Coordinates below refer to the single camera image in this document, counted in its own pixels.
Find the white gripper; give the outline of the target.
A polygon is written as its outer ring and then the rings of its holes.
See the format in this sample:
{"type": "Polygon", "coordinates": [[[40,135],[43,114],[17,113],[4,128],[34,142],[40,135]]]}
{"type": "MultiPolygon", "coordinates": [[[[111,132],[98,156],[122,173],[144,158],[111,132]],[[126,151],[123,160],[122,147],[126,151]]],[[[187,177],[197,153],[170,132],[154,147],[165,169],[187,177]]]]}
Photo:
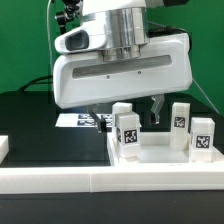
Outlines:
{"type": "MultiPolygon", "coordinates": [[[[158,124],[163,94],[186,90],[192,83],[186,33],[153,37],[140,47],[140,57],[111,62],[104,61],[98,50],[69,54],[64,45],[62,36],[55,40],[61,56],[54,64],[53,91],[61,108],[152,96],[150,123],[158,124]]],[[[92,109],[88,114],[98,132],[105,132],[106,120],[92,109]]]]}

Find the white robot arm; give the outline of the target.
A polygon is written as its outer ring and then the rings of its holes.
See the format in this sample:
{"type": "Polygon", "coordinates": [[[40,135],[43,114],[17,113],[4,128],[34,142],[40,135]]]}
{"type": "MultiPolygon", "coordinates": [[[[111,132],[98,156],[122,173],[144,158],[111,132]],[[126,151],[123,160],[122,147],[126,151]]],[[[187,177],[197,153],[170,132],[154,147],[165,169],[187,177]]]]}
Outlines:
{"type": "Polygon", "coordinates": [[[190,38],[151,36],[147,10],[188,0],[83,0],[81,25],[55,40],[55,103],[61,108],[150,96],[151,122],[159,122],[164,95],[192,83],[190,38]]]}

